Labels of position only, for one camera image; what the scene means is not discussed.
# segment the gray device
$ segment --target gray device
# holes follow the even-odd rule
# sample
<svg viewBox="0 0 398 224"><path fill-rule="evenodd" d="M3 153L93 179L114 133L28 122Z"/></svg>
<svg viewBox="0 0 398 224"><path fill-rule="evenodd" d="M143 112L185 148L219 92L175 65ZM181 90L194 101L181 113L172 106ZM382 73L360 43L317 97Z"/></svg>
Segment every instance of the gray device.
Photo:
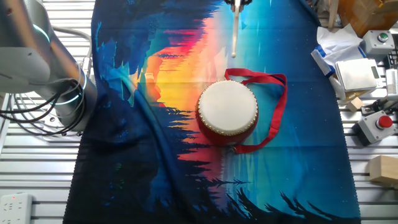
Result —
<svg viewBox="0 0 398 224"><path fill-rule="evenodd" d="M363 37L361 48L367 58L383 60L395 49L394 39L388 30L369 30Z"/></svg>

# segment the red ribbon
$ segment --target red ribbon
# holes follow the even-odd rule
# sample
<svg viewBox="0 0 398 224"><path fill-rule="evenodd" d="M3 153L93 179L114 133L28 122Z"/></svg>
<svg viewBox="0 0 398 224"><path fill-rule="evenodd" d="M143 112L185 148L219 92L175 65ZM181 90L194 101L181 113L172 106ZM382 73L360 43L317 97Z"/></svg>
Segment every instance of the red ribbon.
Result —
<svg viewBox="0 0 398 224"><path fill-rule="evenodd" d="M240 77L250 77L247 80L242 81L243 85L248 83L273 83L281 85L284 87L284 92L280 96L278 104L276 104L274 114L272 115L271 125L269 126L268 136L260 142L260 144L252 146L237 145L235 146L235 153L250 153L254 152L266 144L268 144L278 133L280 121L282 120L282 115L285 111L286 101L287 101L287 80L286 76L283 74L267 74L262 72L252 72L246 68L229 68L225 70L225 78L230 80L229 76L240 76Z"/></svg>

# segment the power strip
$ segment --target power strip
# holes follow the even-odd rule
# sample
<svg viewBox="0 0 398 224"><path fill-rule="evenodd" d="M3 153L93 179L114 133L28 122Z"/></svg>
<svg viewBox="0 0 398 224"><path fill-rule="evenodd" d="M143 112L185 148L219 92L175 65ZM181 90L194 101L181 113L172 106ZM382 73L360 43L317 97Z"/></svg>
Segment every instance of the power strip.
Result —
<svg viewBox="0 0 398 224"><path fill-rule="evenodd" d="M27 193L0 198L0 224L30 224L32 196Z"/></svg>

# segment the robotic arm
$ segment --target robotic arm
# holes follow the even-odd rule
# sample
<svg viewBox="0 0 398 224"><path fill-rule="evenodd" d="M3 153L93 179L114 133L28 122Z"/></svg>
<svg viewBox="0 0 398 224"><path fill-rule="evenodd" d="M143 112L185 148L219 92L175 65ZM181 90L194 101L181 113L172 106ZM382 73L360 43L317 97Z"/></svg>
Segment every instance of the robotic arm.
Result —
<svg viewBox="0 0 398 224"><path fill-rule="evenodd" d="M45 100L60 95L54 108L61 123L79 117L73 130L84 130L96 87L55 35L41 0L0 0L0 12L0 91L35 91Z"/></svg>

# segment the green light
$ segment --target green light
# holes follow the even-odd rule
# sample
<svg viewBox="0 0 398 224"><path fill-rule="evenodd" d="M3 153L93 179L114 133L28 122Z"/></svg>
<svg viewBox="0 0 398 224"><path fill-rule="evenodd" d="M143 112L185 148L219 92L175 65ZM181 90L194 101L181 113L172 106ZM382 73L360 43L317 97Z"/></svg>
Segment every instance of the green light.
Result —
<svg viewBox="0 0 398 224"><path fill-rule="evenodd" d="M38 30L39 32L41 32L41 33L47 38L47 40L49 40L49 42L50 42L49 36L44 32L44 30L42 30L42 28L38 27L38 26L35 25L35 24L33 24L33 27L35 27L36 30Z"/></svg>

